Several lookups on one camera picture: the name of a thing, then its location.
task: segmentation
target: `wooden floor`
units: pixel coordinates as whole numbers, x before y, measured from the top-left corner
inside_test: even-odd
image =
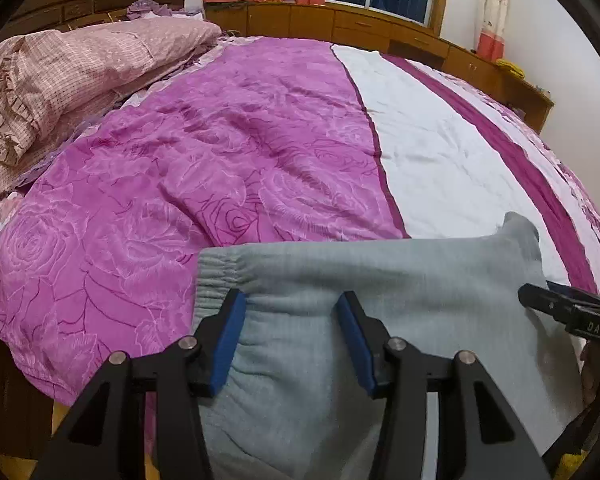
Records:
[[[54,403],[54,412],[51,420],[51,431],[55,433],[69,409],[62,404]],[[0,455],[0,470],[9,480],[29,480],[36,462],[25,458],[14,458],[13,456]],[[148,455],[144,457],[144,474],[146,480],[160,480],[157,469],[151,464]]]

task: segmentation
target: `bed sheet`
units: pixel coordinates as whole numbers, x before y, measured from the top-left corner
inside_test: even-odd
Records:
[[[188,333],[211,246],[475,237],[513,210],[547,278],[600,293],[586,192],[480,92],[313,40],[205,56],[68,146],[0,234],[0,338],[54,399],[71,404],[112,351]]]

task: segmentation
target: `metal screw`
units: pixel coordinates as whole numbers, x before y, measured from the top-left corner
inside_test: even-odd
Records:
[[[180,341],[178,341],[178,346],[183,350],[191,350],[195,348],[198,344],[198,340],[192,335],[186,335]]]
[[[475,354],[473,352],[471,352],[470,350],[461,350],[458,353],[458,358],[460,359],[461,363],[464,363],[466,365],[474,364],[477,359]]]
[[[117,352],[113,352],[113,354],[109,356],[109,362],[112,365],[121,365],[125,361],[126,354],[124,352],[121,352],[120,350],[118,350]]]
[[[397,352],[400,352],[407,348],[407,342],[401,337],[392,337],[386,343],[389,345],[389,348],[391,350],[395,350]]]

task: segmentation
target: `pink blanket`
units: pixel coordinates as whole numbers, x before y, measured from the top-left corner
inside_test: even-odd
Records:
[[[71,404],[114,350],[188,333],[201,248],[403,237],[330,45],[260,40],[110,113],[0,235],[0,338]]]

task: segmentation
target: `window frame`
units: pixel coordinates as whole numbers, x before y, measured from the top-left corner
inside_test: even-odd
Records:
[[[394,18],[398,18],[400,20],[405,20],[406,22],[415,23],[423,28],[426,28],[430,34],[439,37],[440,30],[442,30],[442,20],[445,15],[445,6],[446,0],[428,0],[427,1],[427,12],[425,14],[425,21],[427,23],[420,23],[416,20],[412,20],[411,18],[407,18],[405,16],[401,16],[400,14],[394,14],[393,12],[389,12],[388,10],[376,9],[375,7],[371,7],[371,0],[365,0],[365,5],[361,6],[358,4],[351,4],[349,2],[342,2],[340,0],[326,0],[327,4],[337,4],[349,7],[355,7],[357,9],[365,9],[371,13],[378,12],[380,14],[386,14],[388,16],[393,16]]]

